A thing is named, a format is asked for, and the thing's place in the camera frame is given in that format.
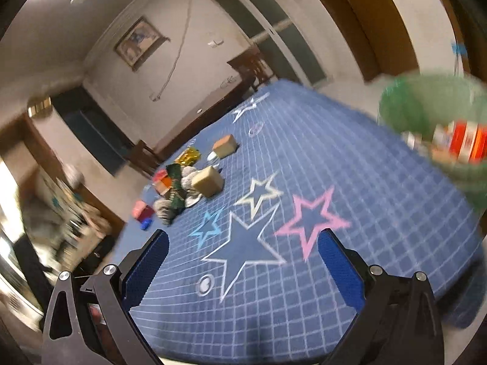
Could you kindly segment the green snack wrapper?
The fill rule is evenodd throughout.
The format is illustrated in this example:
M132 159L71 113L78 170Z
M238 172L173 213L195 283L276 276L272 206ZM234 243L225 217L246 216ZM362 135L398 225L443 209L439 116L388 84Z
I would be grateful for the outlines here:
M166 166L166 171L171 179L169 199L171 208L178 214L186 207L187 192L182 187L182 167L178 163Z

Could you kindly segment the gold foil carton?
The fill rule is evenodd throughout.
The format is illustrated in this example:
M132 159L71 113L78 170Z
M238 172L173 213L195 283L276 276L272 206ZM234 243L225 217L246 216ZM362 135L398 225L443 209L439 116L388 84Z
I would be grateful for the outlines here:
M174 161L181 166L194 166L200 159L201 153L194 146L189 146Z

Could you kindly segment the trash inside basket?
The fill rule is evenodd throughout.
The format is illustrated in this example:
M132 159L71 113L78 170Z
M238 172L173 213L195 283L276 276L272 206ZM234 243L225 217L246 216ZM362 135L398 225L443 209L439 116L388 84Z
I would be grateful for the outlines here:
M486 125L472 121L451 121L437 124L431 140L420 134L402 132L409 148L435 162L447 164L479 164L486 161Z

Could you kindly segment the brown sponge block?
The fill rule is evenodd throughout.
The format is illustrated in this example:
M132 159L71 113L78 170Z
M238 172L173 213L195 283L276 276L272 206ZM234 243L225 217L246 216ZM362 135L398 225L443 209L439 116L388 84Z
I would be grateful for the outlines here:
M227 134L213 145L212 151L219 157L223 159L236 152L239 144L235 140L232 134Z

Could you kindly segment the dark window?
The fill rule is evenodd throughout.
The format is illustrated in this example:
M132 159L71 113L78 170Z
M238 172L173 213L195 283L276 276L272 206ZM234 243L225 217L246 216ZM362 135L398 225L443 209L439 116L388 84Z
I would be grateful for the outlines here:
M78 141L114 176L134 144L80 86L52 96L57 113Z

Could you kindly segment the blue star tablecloth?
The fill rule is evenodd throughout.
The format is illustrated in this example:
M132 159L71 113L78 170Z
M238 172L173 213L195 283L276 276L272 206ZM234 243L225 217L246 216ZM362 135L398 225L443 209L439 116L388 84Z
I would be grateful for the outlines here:
M318 251L330 228L387 273L421 270L443 320L466 328L485 268L465 196L399 135L293 82L263 87L193 140L230 134L223 190L166 227L168 256L131 316L162 358L309 363L354 318Z

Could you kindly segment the wooden chair at left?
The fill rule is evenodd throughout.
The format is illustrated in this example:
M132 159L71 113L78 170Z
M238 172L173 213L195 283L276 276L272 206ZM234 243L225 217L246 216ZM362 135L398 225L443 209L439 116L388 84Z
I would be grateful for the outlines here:
M163 160L143 140L139 140L126 157L129 165L143 176L152 177Z

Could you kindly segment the red orange snack cup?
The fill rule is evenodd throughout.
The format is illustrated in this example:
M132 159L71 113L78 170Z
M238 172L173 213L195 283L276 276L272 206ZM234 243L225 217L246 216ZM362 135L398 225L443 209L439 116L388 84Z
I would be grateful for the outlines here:
M169 197L172 188L172 179L165 169L161 169L154 174L152 183L153 188L160 196L166 199Z

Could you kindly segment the gold wall lamp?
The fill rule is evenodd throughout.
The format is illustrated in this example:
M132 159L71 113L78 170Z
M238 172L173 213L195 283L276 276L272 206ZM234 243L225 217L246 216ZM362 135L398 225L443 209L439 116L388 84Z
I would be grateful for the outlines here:
M42 120L50 117L53 111L52 101L48 96L37 96L27 102L27 115L33 120Z

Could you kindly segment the green trash basket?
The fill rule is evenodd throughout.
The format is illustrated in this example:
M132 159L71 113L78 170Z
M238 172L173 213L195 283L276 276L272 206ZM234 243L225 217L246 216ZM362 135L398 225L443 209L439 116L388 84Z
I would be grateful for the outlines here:
M469 75L401 75L383 91L378 118L398 134L414 135L474 210L486 211L484 82Z

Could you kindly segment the dark wooden dining table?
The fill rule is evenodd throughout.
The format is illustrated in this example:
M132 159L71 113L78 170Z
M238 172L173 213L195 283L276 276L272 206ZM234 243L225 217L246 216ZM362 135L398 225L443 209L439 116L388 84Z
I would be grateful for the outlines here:
M184 143L240 104L245 93L252 87L254 79L254 76L237 77L235 82L208 94L176 123L156 144L153 151L163 162L168 160Z

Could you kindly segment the framed wall picture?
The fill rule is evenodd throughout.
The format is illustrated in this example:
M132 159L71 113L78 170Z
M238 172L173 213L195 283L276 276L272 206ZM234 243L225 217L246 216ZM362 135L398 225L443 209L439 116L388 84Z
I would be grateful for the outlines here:
M136 72L170 38L163 35L145 16L141 16L114 47L118 56Z

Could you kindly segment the grey foil wrapper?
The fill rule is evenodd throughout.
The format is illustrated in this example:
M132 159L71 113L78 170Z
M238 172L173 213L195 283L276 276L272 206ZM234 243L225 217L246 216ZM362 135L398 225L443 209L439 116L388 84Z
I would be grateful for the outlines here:
M185 201L179 198L160 198L153 203L153 209L157 217L164 225L171 225L173 220L185 209Z

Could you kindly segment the wooden chair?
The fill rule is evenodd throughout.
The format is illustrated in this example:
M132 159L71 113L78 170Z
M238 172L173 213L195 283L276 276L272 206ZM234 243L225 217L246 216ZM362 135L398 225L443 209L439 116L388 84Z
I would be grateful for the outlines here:
M143 140L139 140L126 157L129 165L143 176L152 177L163 160Z
M256 92L262 85L267 85L276 73L265 60L265 56L256 44L252 44L244 52L231 58L227 64L242 78L254 78L252 89Z

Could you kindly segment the wooden chair at right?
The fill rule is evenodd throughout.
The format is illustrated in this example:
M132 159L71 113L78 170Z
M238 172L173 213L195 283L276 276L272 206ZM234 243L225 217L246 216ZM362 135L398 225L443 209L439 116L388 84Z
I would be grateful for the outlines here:
M254 78L252 89L256 92L262 85L267 85L276 73L265 60L265 56L256 44L252 44L244 52L231 58L227 64L242 78Z

